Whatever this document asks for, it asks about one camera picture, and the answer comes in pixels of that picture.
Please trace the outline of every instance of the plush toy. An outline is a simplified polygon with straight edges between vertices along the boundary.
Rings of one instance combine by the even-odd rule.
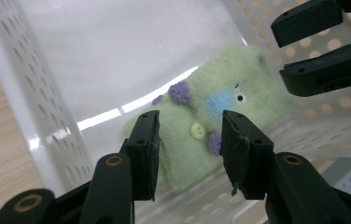
[[[229,45],[148,109],[161,111],[158,188],[186,189],[222,164],[223,110],[245,114],[264,129],[287,113],[292,102],[260,49]],[[127,133],[135,121],[127,124]]]

